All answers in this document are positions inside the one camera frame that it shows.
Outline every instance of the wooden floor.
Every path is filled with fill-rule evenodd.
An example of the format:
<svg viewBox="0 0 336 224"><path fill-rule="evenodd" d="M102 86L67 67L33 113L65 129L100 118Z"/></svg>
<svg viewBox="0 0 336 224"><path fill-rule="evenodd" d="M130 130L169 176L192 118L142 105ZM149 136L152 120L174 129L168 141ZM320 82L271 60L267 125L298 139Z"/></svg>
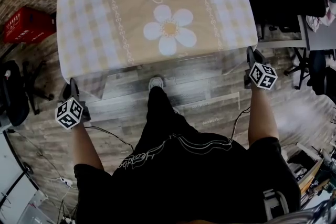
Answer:
<svg viewBox="0 0 336 224"><path fill-rule="evenodd" d="M274 109L283 148L291 154L293 143L327 147L334 135L335 125L330 121L336 110L325 96L316 96L305 84L300 91L294 90L298 78L285 77L283 71L291 66L287 49L264 49L263 53L276 68L279 79L268 95ZM56 167L59 173L76 182L73 175L71 155L71 133L61 128L54 120L58 94L64 85L60 73L56 35L39 45L18 47L8 57L18 64L29 60L34 68L39 61L46 60L47 66L37 80L37 85L47 93L55 95L54 101L36 98L40 115L29 114L24 124L16 130L36 144ZM233 122L238 114L249 107L251 91L244 90L243 76L247 64L242 63L234 70L223 69L220 54L196 59L155 63L112 72L103 95L103 100L84 94L92 121L91 124L104 128L132 145L140 138L146 119L148 81L154 75L164 78L164 90L172 104L187 121L201 132L214 132L230 136ZM245 147L247 144L249 115L243 114L237 124L235 140ZM113 173L130 149L115 137L99 131L89 131L107 172ZM57 219L60 199L68 188L58 180L55 169L37 150L19 134L11 134L10 140L22 161L29 163L33 179L48 195L41 208L54 221ZM71 210L77 203L77 191L70 189L65 204Z"/></svg>

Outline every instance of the person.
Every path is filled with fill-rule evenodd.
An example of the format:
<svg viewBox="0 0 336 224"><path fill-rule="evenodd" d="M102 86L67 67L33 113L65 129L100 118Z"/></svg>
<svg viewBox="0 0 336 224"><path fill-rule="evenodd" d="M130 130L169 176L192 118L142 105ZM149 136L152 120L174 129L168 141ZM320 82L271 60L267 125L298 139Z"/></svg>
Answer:
<svg viewBox="0 0 336 224"><path fill-rule="evenodd" d="M77 224L261 223L267 221L263 191L269 189L284 195L290 212L300 208L300 189L281 155L265 90L252 88L246 150L191 127L162 88L161 78L151 79L141 138L112 175L84 126L72 129Z"/></svg>

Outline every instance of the clothing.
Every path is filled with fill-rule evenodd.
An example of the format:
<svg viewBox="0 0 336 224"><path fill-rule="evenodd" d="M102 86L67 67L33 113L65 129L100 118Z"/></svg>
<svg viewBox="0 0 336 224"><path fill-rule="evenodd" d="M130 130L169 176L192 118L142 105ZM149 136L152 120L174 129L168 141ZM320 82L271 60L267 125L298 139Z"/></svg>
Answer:
<svg viewBox="0 0 336 224"><path fill-rule="evenodd" d="M268 137L248 150L212 133L199 133L175 114L154 87L147 124L134 153L111 176L75 166L79 189L76 223L265 222L263 191L300 206L300 190L279 141Z"/></svg>

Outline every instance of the tablecloth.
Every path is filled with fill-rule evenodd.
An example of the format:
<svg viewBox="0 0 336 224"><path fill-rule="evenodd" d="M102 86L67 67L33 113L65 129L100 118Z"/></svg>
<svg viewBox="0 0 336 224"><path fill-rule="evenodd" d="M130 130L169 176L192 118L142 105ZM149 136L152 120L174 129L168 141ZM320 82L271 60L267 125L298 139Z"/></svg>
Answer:
<svg viewBox="0 0 336 224"><path fill-rule="evenodd" d="M252 46L257 33L249 0L57 0L57 41L63 77L101 98L111 69Z"/></svg>

